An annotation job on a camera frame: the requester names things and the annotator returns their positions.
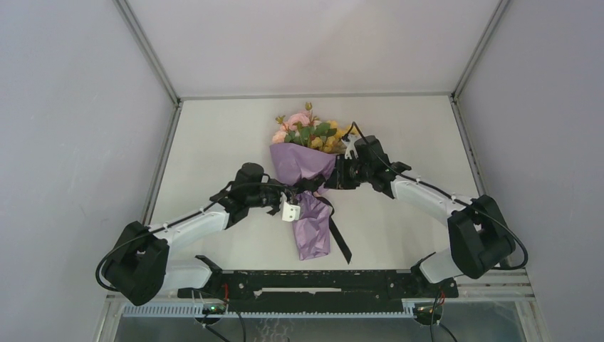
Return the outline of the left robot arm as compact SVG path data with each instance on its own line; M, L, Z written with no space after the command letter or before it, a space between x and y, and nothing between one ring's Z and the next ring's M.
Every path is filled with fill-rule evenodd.
M256 163L245 163L232 181L209 198L209 204L159 224L127 224L115 246L99 261L95 280L136 306L162 292L183 288L216 296L222 290L222 277L196 257L178 259L178 252L234 226L252 208L268 207L269 214L275 215L283 200L295 199L292 186L271 178Z

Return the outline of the yellow fake flower stem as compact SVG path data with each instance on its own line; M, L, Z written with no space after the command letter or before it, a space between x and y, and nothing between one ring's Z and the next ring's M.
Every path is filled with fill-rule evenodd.
M346 128L342 129L343 135L357 135L358 131L354 125L348 125Z
M343 153L345 147L342 141L344 130L334 120L313 122L306 146L313 150L328 154Z

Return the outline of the pink fake flower stem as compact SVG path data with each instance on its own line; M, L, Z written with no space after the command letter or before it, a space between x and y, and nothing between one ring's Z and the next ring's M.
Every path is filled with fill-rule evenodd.
M304 110L295 113L286 121L288 137L287 143L295 143L297 145L309 145L315 137L316 128L323 121L313 114L313 104L305 103Z
M278 116L275 118L278 124L278 130L274 133L271 142L273 144L285 143L291 140L291 136L296 134L296 124L292 121L292 115L290 116Z

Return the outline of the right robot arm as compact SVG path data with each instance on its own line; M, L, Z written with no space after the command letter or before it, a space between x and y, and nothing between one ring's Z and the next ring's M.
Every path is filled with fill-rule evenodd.
M447 229L449 248L426 256L412 268L418 271L411 278L416 294L431 296L440 282L456 276L478 279L516 250L518 242L492 197L472 199L431 185L409 165L390 162L373 135L347 133L343 144L345 152L337 156L325 188L354 190L368 183L376 192L422 210Z

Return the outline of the pink purple wrapping paper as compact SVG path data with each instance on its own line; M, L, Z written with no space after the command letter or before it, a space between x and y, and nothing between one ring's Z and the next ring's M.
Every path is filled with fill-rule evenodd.
M276 143L270 146L271 160L279 182L294 186L303 180L318 176L328 179L334 168L336 156L293 143ZM318 187L312 186L296 196L301 207L299 219L293 221L293 236L301 261L330 254L329 219L331 207L315 197Z

